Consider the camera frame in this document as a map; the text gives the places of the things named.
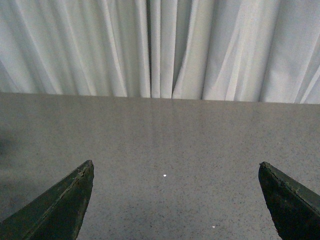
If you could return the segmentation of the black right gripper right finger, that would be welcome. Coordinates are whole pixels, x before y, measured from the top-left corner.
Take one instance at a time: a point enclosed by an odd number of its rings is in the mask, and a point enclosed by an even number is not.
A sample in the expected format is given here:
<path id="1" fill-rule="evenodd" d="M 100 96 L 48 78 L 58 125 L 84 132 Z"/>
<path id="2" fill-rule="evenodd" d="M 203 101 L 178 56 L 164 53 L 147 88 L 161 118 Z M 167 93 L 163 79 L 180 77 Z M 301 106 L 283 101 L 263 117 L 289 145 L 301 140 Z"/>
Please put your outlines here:
<path id="1" fill-rule="evenodd" d="M 283 240 L 320 238 L 320 196 L 268 162 L 260 163 L 260 187 Z"/>

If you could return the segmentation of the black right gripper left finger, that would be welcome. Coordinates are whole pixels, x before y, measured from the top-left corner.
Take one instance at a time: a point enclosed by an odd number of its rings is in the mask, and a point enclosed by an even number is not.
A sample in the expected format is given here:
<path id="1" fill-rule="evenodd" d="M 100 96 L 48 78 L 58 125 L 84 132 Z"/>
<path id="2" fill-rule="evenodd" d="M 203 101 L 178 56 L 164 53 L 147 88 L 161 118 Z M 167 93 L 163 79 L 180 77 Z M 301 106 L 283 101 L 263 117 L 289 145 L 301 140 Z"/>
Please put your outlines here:
<path id="1" fill-rule="evenodd" d="M 94 165 L 85 161 L 0 223 L 2 240 L 75 240 L 92 194 Z"/>

